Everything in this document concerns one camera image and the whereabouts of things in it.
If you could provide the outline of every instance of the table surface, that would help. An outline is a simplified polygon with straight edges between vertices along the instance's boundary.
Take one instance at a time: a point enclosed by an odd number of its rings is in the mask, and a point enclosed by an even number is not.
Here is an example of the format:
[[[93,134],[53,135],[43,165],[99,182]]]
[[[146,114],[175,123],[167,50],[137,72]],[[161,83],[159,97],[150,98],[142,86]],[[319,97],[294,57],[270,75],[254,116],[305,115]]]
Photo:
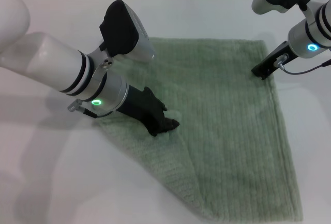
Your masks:
[[[49,33],[89,53],[114,0],[24,0],[30,32]],[[252,0],[124,0],[150,37],[248,39],[271,51],[304,16],[253,13]],[[331,57],[298,58],[303,71]],[[331,69],[275,73],[305,224],[331,219]],[[69,113],[72,98],[0,68],[1,223],[206,223],[189,211],[92,119]]]

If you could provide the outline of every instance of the green led light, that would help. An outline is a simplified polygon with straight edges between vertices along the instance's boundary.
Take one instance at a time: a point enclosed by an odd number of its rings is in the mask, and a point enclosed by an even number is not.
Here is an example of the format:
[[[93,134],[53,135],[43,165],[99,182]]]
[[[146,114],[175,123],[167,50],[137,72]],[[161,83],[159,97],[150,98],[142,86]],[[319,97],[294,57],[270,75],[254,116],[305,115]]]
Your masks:
[[[93,100],[93,101],[91,101],[91,103],[93,105],[101,105],[102,104],[102,102],[100,100]]]

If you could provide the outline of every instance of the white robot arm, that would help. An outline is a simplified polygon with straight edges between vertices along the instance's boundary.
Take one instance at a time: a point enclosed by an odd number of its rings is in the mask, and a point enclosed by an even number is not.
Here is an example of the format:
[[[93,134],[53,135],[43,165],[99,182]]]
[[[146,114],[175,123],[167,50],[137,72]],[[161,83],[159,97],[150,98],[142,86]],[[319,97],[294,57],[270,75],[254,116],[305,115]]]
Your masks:
[[[46,33],[25,34],[29,12],[22,0],[1,0],[0,9],[0,66],[76,98],[70,112],[97,118],[116,110],[141,121],[153,136],[179,125],[165,118],[165,105],[148,87],[140,91],[110,70],[114,57],[155,57],[142,23],[123,1],[108,8],[100,25],[104,41],[90,54]]]
[[[252,72],[262,80],[280,68],[286,73],[297,75],[308,73],[314,69],[331,64],[327,61],[309,71],[291,73],[285,70],[284,65],[297,57],[312,58],[331,48],[331,3],[319,3],[312,0],[254,0],[252,9],[257,14],[264,14],[271,10],[285,13],[295,4],[305,15],[305,19],[294,26],[283,42],[261,63],[256,65]]]

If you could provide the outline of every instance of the green towel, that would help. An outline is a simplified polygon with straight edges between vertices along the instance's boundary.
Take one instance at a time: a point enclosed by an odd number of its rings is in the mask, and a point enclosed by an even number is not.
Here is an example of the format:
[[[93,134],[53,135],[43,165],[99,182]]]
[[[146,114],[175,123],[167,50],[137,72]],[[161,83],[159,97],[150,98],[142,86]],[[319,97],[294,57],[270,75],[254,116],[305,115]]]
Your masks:
[[[149,64],[112,68],[148,86],[165,103],[174,131],[152,137],[114,112],[105,132],[166,187],[208,219],[300,221],[302,207],[272,77],[250,71],[266,54],[261,41],[159,39]]]

